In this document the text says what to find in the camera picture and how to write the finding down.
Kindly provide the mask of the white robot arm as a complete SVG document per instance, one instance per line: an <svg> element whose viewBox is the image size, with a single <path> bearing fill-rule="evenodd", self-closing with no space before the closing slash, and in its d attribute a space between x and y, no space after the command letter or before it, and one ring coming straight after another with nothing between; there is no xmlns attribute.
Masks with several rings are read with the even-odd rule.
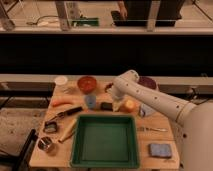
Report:
<svg viewBox="0 0 213 171"><path fill-rule="evenodd" d="M138 81L138 73L128 70L114 78L107 92L114 101L129 95L182 126L183 171L213 171L213 103L196 105L139 85Z"/></svg>

